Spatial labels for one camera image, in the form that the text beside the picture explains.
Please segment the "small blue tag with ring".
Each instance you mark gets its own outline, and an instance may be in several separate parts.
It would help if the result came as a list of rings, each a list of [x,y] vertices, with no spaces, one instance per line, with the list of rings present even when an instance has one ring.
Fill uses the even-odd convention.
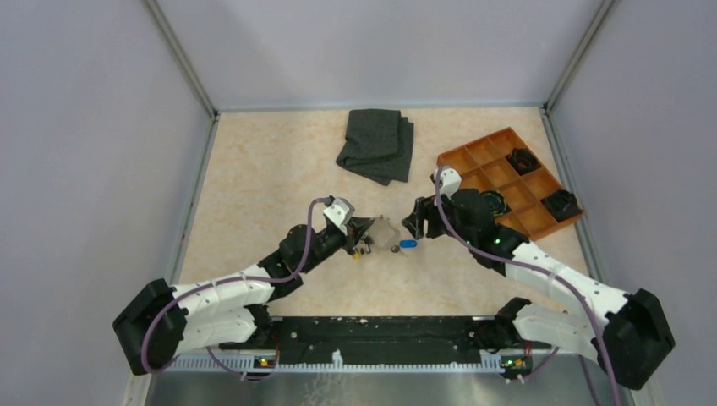
[[[402,253],[404,250],[411,250],[418,246],[418,242],[414,239],[402,239],[398,243],[394,244],[390,251],[392,253]]]

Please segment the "metal key holder plate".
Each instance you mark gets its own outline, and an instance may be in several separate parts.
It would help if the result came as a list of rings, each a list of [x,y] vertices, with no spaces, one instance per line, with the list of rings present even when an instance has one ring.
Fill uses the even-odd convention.
[[[367,232],[366,242],[371,250],[391,250],[399,245],[400,231],[387,217],[375,217]]]

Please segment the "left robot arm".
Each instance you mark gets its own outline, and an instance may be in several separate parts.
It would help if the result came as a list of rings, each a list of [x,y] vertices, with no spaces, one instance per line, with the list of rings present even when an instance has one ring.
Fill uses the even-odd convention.
[[[112,322],[131,373],[159,371],[177,356],[224,343],[264,348],[271,339],[267,304],[302,286],[302,274],[344,250],[352,254],[374,219],[299,224],[276,251],[241,272],[194,284],[147,283]]]

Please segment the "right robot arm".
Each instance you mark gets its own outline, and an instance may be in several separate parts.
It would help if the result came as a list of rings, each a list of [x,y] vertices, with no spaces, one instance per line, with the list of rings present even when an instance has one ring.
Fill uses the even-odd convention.
[[[642,389],[676,342],[659,299],[643,288],[630,294],[575,271],[525,234],[494,219],[476,189],[419,197],[402,225],[414,239],[454,237],[482,266],[527,284],[565,312],[514,299],[495,326],[498,342],[519,348],[548,343],[598,364],[614,381]]]

